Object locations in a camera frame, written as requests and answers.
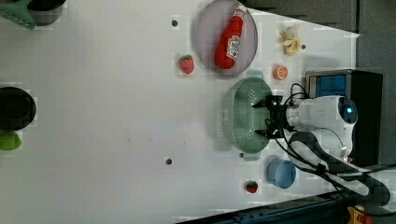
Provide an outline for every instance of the bottle label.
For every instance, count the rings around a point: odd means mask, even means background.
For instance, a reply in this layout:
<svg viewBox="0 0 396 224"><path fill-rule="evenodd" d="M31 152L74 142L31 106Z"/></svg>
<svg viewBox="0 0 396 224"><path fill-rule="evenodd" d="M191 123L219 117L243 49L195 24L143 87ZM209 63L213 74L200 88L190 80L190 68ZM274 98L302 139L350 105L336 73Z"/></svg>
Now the bottle label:
<svg viewBox="0 0 396 224"><path fill-rule="evenodd" d="M234 61L238 58L240 42L241 38L237 35L233 35L233 38L228 39L227 56Z"/></svg>
<svg viewBox="0 0 396 224"><path fill-rule="evenodd" d="M240 17L240 18L243 20L244 17L245 17L245 12L242 11L242 10L238 10L238 9L237 9L237 10L233 13L233 16Z"/></svg>

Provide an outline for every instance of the green fruit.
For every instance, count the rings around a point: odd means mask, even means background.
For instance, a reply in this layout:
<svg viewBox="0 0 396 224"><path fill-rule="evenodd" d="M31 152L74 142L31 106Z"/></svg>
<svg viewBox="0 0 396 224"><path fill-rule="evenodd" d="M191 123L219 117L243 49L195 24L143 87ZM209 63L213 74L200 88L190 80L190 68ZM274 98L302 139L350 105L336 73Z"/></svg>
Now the green fruit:
<svg viewBox="0 0 396 224"><path fill-rule="evenodd" d="M21 146L21 139L15 132L6 132L0 134L0 149L14 150Z"/></svg>

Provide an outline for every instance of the black bowl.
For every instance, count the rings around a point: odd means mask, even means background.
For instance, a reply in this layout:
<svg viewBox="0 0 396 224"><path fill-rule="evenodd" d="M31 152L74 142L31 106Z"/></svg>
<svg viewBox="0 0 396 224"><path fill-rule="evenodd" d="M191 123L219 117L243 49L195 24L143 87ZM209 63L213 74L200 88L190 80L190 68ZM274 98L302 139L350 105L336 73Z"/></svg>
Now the black bowl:
<svg viewBox="0 0 396 224"><path fill-rule="evenodd" d="M0 89L0 130L17 131L28 126L35 118L35 100L18 88Z"/></svg>

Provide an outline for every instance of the food item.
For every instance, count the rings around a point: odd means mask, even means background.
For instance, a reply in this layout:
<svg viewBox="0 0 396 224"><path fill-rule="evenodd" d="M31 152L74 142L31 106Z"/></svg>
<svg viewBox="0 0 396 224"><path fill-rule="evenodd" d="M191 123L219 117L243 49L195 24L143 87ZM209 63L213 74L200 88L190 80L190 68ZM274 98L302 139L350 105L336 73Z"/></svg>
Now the food item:
<svg viewBox="0 0 396 224"><path fill-rule="evenodd" d="M190 74L194 70L194 59L191 57L190 54L181 57L178 60L178 64L180 65L181 71L186 74Z"/></svg>
<svg viewBox="0 0 396 224"><path fill-rule="evenodd" d="M247 188L247 192L256 193L257 189L259 188L259 185L256 183L256 181L248 181L246 188Z"/></svg>
<svg viewBox="0 0 396 224"><path fill-rule="evenodd" d="M0 149L14 150L21 146L21 139L15 132L4 132L0 134Z"/></svg>
<svg viewBox="0 0 396 224"><path fill-rule="evenodd" d="M280 33L284 41L283 46L285 47L286 54L289 56L293 56L302 48L301 40L298 37L299 29L300 25L291 26L286 31Z"/></svg>
<svg viewBox="0 0 396 224"><path fill-rule="evenodd" d="M276 80L285 80L285 78L288 76L288 68L283 66L283 65L279 65L274 69L274 78Z"/></svg>
<svg viewBox="0 0 396 224"><path fill-rule="evenodd" d="M215 63L222 69L230 69L235 65L239 54L242 27L247 9L239 6L225 28L215 53Z"/></svg>

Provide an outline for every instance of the red strawberry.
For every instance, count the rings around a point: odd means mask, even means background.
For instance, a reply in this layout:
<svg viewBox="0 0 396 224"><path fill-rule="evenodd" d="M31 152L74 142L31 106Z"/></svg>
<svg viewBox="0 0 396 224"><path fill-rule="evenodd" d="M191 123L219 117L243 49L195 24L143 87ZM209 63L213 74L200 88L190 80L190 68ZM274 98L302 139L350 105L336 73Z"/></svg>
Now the red strawberry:
<svg viewBox="0 0 396 224"><path fill-rule="evenodd" d="M259 185L256 183L256 181L248 181L246 184L246 189L250 193L256 193L258 188Z"/></svg>
<svg viewBox="0 0 396 224"><path fill-rule="evenodd" d="M194 59L191 57L191 55L181 57L178 60L178 64L180 65L181 71L186 74L190 74L192 70L194 70Z"/></svg>

